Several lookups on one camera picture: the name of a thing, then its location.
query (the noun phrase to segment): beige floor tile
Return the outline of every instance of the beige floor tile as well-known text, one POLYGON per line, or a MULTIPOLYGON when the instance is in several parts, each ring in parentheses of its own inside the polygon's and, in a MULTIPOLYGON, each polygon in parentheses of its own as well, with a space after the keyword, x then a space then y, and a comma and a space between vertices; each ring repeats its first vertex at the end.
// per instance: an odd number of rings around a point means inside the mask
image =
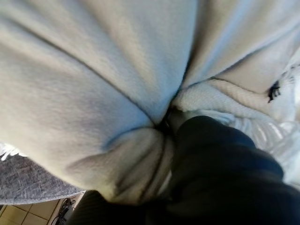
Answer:
POLYGON ((0 225, 18 225, 18 224, 11 222, 10 220, 4 217, 0 217, 0 225))
POLYGON ((29 212, 38 217, 48 220, 50 219, 58 201, 59 200, 53 200, 48 202, 40 202, 40 203, 32 204, 32 207, 29 210, 29 212))
POLYGON ((22 225, 46 225, 48 220, 37 217, 31 213, 28 213, 22 225))
POLYGON ((24 210, 18 209, 13 205, 8 205, 2 213, 1 217, 20 225, 25 219, 26 214, 27 212, 25 212, 24 210))
POLYGON ((14 205, 14 206, 28 212, 30 210, 30 207, 32 206, 32 204, 14 205))
POLYGON ((5 208, 6 208, 6 205, 3 205, 1 207, 1 209, 0 209, 0 217, 1 217, 2 213, 4 212, 5 208))

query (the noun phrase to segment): tiled floor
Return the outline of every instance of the tiled floor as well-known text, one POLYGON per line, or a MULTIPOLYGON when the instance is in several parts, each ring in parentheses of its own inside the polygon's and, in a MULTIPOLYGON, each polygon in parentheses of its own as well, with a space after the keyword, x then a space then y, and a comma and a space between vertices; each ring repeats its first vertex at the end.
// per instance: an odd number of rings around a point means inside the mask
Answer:
MULTIPOLYGON (((78 202, 82 195, 83 193, 70 198, 78 202)), ((35 204, 4 206, 0 210, 0 225, 49 225, 58 215, 62 202, 63 199, 35 204)))

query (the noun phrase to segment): white fabric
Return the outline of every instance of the white fabric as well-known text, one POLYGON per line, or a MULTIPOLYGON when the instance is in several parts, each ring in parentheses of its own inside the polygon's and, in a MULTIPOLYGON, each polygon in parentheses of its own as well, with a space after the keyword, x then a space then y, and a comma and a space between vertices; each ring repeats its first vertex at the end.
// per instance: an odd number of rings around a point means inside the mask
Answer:
POLYGON ((292 120, 288 85, 270 104, 266 91, 296 51, 299 11, 298 0, 3 0, 0 141, 109 201, 147 201, 170 170, 173 143, 156 126, 180 85, 184 111, 292 120))
POLYGON ((26 157, 26 155, 21 153, 20 150, 17 149, 15 146, 12 146, 11 144, 8 143, 0 143, 0 156, 2 156, 1 161, 7 159, 9 155, 10 156, 19 155, 19 156, 26 157))

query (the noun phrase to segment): white sherpa fleece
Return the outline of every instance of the white sherpa fleece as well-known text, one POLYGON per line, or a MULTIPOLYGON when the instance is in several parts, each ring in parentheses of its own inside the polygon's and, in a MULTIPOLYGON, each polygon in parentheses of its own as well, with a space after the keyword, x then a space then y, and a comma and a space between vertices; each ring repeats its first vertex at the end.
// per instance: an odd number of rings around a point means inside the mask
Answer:
POLYGON ((276 111, 284 93, 268 105, 266 91, 296 51, 299 11, 298 0, 3 0, 0 140, 111 202, 154 198, 173 150, 156 126, 179 88, 184 111, 193 100, 293 117, 276 111), (239 89, 258 105, 240 104, 239 89))

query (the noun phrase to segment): cable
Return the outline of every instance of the cable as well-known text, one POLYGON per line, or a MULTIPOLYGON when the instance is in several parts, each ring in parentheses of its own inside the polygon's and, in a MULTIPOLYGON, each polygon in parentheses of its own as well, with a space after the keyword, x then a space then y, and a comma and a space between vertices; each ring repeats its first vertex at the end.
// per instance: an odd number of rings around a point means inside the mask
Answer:
POLYGON ((51 222, 51 225, 53 225, 53 222, 55 221, 55 219, 57 219, 55 225, 64 225, 66 223, 66 219, 64 218, 64 216, 69 211, 69 209, 73 208, 72 205, 75 203, 76 203, 76 200, 71 200, 70 198, 65 198, 62 201, 62 204, 60 206, 58 216, 56 216, 53 219, 53 221, 51 222))

